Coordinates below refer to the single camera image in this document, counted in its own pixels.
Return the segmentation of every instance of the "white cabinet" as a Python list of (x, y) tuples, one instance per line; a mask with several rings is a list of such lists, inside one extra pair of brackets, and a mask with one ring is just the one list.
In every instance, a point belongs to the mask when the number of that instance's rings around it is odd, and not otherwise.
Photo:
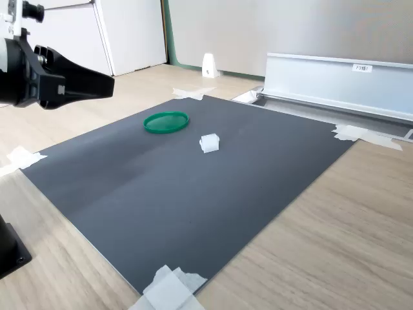
[(23, 26), (32, 48), (51, 47), (82, 67), (111, 74), (91, 4), (46, 10), (43, 23), (24, 19)]
[(53, 7), (42, 24), (24, 20), (32, 47), (51, 47), (78, 65), (115, 76), (166, 62), (160, 0), (31, 3)]

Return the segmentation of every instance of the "white block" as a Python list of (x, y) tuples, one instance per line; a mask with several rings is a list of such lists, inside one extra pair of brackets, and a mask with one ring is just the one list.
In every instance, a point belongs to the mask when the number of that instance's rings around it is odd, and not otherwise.
[(214, 55), (205, 54), (202, 62), (202, 76), (205, 78), (216, 78), (219, 76), (217, 67), (215, 66)]
[(216, 134), (202, 136), (199, 144), (204, 153), (214, 152), (215, 150), (219, 150), (219, 137)]

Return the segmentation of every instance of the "white cube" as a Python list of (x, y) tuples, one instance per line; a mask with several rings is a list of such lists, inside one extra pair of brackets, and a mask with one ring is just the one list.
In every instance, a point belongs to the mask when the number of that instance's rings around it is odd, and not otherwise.
[(201, 149), (204, 151), (204, 153), (219, 150), (219, 137), (216, 134), (202, 136), (199, 140), (199, 144), (201, 145)]

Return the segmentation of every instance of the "black mount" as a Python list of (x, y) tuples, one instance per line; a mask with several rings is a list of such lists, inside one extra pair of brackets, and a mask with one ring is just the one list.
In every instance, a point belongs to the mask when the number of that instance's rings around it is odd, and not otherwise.
[(13, 229), (0, 215), (0, 279), (26, 265), (32, 256)]
[[(8, 9), (16, 14), (14, 0), (9, 0)], [(44, 16), (43, 6), (23, 2), (23, 18), (41, 23)], [(83, 68), (49, 47), (36, 46), (33, 51), (28, 34), (22, 28), (21, 37), (5, 39), (6, 50), (0, 50), (1, 102), (16, 107), (38, 102), (44, 109), (56, 109), (74, 101), (112, 97), (114, 78)], [(13, 227), (0, 215), (0, 279), (31, 259)]]
[(112, 97), (111, 76), (83, 68), (50, 47), (27, 42), (21, 37), (6, 40), (7, 72), (0, 70), (0, 101), (16, 107), (38, 102), (44, 109), (56, 109), (74, 101)]

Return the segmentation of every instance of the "white door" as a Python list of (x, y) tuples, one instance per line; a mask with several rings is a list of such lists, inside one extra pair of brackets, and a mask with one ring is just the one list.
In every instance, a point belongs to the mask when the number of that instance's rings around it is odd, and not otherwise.
[(160, 0), (95, 0), (113, 74), (166, 63)]

